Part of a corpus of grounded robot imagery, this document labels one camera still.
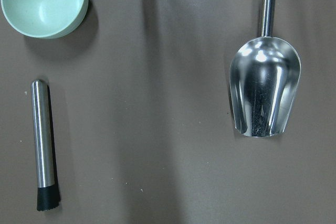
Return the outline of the mint green bowl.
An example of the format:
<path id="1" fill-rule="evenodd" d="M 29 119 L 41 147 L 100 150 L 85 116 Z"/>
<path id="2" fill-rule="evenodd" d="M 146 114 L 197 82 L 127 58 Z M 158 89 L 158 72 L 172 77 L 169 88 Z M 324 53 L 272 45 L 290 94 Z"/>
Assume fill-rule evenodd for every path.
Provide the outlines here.
<path id="1" fill-rule="evenodd" d="M 8 23 L 33 38 L 54 39 L 74 31 L 83 21 L 89 0 L 1 0 Z"/>

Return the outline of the steel ice scoop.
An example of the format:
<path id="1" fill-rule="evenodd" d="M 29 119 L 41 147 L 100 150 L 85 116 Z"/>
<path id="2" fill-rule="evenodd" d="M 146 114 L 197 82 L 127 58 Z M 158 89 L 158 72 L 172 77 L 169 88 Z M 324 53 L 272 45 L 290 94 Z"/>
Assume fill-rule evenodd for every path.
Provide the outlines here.
<path id="1" fill-rule="evenodd" d="M 260 35 L 246 42 L 230 64 L 235 128 L 248 137 L 285 131 L 301 74 L 297 51 L 272 34 L 275 1 L 262 0 Z"/>

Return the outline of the steel muddler black tip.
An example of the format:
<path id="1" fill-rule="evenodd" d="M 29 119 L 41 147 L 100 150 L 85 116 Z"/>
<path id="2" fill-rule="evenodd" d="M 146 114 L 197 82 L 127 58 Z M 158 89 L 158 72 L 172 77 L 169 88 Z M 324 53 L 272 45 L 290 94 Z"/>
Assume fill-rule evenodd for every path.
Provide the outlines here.
<path id="1" fill-rule="evenodd" d="M 37 210 L 47 211 L 58 207 L 60 203 L 49 86 L 45 81 L 37 79 L 32 82 L 31 88 L 37 171 Z"/>

